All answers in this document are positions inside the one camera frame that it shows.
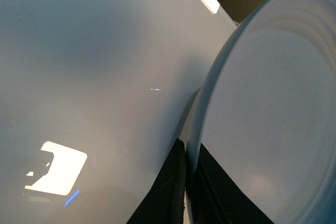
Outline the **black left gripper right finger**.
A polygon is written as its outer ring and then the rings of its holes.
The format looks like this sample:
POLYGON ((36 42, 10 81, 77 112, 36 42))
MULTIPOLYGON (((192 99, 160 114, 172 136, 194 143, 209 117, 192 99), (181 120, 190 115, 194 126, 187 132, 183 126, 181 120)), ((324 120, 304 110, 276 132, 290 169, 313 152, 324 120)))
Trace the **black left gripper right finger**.
POLYGON ((204 145, 190 190, 193 223, 273 223, 234 183, 204 145))

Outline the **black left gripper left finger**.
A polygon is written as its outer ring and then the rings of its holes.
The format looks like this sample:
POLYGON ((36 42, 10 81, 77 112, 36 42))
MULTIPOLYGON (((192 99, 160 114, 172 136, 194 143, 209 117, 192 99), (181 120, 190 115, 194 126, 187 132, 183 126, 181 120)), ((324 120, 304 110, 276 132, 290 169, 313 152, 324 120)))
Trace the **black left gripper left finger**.
POLYGON ((151 189, 127 223, 183 223, 186 153, 176 139, 151 189))

